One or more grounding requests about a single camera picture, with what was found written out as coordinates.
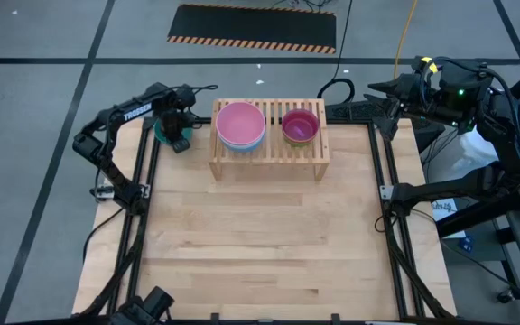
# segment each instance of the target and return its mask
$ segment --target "stacked bowls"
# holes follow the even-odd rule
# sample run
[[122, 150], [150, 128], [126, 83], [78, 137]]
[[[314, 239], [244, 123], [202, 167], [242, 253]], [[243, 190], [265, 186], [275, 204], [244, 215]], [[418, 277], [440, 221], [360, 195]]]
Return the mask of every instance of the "stacked bowls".
[[292, 146], [305, 146], [311, 143], [318, 129], [318, 118], [306, 109], [293, 109], [282, 118], [284, 139]]
[[231, 103], [216, 116], [220, 141], [237, 153], [254, 151], [264, 140], [266, 119], [262, 111], [246, 102]]

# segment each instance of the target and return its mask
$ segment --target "wooden slatted shelf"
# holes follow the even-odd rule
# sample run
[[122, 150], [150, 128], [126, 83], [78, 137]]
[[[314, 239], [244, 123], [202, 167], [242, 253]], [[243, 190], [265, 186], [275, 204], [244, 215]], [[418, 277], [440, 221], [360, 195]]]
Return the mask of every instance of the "wooden slatted shelf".
[[[265, 139], [251, 153], [228, 150], [218, 138], [216, 116], [226, 105], [245, 101], [260, 108], [266, 118]], [[319, 118], [320, 130], [314, 141], [303, 147], [293, 147], [283, 138], [282, 117], [292, 109], [308, 109]], [[209, 167], [216, 181], [222, 178], [222, 166], [232, 163], [275, 164], [298, 163], [314, 166], [314, 178], [320, 181], [330, 163], [329, 138], [323, 99], [217, 99], [212, 108], [209, 138]]]

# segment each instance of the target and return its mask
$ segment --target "blue bowl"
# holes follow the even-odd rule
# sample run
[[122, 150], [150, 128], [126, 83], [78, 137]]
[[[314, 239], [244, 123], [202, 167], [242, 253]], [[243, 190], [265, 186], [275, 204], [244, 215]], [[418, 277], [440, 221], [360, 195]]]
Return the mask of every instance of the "blue bowl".
[[246, 146], [233, 145], [233, 144], [230, 144], [229, 142], [225, 141], [221, 136], [219, 138], [220, 138], [220, 141], [222, 141], [222, 143], [229, 150], [231, 150], [235, 153], [250, 153], [250, 152], [253, 152], [255, 150], [255, 148], [260, 146], [260, 144], [262, 144], [262, 142], [264, 141], [264, 137], [265, 137], [265, 132], [262, 134], [260, 139], [258, 139], [256, 142], [254, 142], [253, 144], [246, 145]]

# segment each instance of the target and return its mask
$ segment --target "table leg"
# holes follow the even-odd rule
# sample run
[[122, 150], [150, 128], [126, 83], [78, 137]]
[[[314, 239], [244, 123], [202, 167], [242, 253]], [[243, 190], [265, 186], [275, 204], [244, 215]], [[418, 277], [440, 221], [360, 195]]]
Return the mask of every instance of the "table leg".
[[214, 179], [216, 181], [220, 181], [222, 179], [222, 166], [219, 163], [210, 162], [209, 168], [212, 171], [212, 174], [214, 175]]
[[315, 164], [314, 165], [314, 180], [322, 181], [322, 177], [324, 177], [324, 173], [326, 169], [329, 167], [327, 163]]

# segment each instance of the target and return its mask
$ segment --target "wooden table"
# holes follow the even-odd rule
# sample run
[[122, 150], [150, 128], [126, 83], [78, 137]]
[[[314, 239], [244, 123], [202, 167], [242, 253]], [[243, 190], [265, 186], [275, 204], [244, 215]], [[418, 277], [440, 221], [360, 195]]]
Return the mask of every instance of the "wooden table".
[[[122, 127], [114, 151], [130, 178], [141, 124]], [[310, 168], [285, 165], [226, 167], [222, 181], [214, 181], [208, 125], [194, 132], [187, 152], [162, 146], [138, 294], [162, 287], [176, 300], [176, 319], [219, 312], [224, 320], [329, 320], [331, 313], [343, 320], [397, 320], [385, 235], [373, 228], [380, 205], [367, 127], [329, 125], [329, 137], [330, 166], [321, 182]], [[424, 183], [409, 120], [399, 124], [393, 148], [400, 181]], [[384, 151], [380, 143], [390, 183]], [[117, 208], [101, 204], [96, 225]], [[428, 204], [416, 208], [431, 213]], [[87, 307], [112, 274], [123, 219], [91, 240], [74, 311]], [[408, 223], [419, 275], [455, 313], [434, 224], [414, 214]], [[123, 284], [121, 297], [127, 280]]]

